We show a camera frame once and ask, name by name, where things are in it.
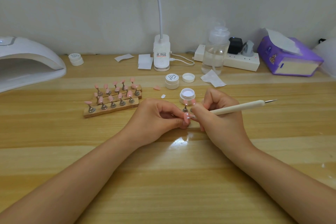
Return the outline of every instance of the person's left arm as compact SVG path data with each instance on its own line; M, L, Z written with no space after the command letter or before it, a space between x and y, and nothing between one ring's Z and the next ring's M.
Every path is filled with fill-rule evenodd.
M74 223L133 151L173 128L187 128L183 112L145 99L119 133L0 213L0 224Z

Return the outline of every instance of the hand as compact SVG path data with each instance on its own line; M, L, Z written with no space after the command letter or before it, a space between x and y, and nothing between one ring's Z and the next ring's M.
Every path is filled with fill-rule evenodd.
M147 98L139 104L137 110L120 133L132 137L137 147L156 141L173 128L187 128L183 120L184 112L173 103L165 100Z
M201 130L205 129L211 141L220 148L227 157L243 150L253 148L244 129L242 112L215 115L208 110L238 105L239 102L227 94L209 88L203 104L196 103L191 111L197 117Z

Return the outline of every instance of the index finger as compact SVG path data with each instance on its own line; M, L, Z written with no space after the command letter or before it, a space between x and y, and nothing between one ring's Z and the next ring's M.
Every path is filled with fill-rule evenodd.
M222 91L212 88L208 88L204 95L203 106L208 110L210 107L212 107L211 109L218 109L237 104L239 104L239 102L236 99L230 97Z
M184 112L171 102L157 99L156 106L159 112L171 113L172 115L183 119Z

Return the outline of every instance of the person's right hand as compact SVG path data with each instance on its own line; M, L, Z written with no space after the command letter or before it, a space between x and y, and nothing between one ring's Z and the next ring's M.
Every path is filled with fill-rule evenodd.
M191 108L201 129L205 129L211 141L229 158L232 154L254 148L244 129L242 112L217 116L210 110L238 104L236 99L224 92L208 88L203 103L195 103Z

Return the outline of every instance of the metal tip of dotting tool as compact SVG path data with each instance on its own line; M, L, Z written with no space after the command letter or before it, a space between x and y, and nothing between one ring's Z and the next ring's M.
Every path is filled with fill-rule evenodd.
M265 103L270 103L270 102L273 102L273 101L277 101L277 99L268 100L268 101L265 101Z

